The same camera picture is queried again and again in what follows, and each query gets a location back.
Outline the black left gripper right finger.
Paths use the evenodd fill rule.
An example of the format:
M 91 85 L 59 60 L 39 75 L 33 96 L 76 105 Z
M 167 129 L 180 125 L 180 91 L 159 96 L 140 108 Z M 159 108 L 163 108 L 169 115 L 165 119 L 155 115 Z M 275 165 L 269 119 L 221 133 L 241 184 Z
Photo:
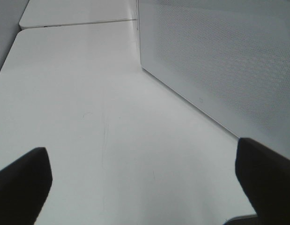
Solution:
M 251 138 L 240 138 L 236 177 L 263 225 L 290 225 L 290 160 Z

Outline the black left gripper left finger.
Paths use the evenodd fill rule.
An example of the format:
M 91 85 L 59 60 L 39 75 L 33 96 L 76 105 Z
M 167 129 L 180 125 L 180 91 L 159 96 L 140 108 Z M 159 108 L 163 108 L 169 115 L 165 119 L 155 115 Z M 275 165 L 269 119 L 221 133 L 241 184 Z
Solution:
M 0 225 L 33 225 L 52 186 L 45 147 L 34 148 L 0 170 Z

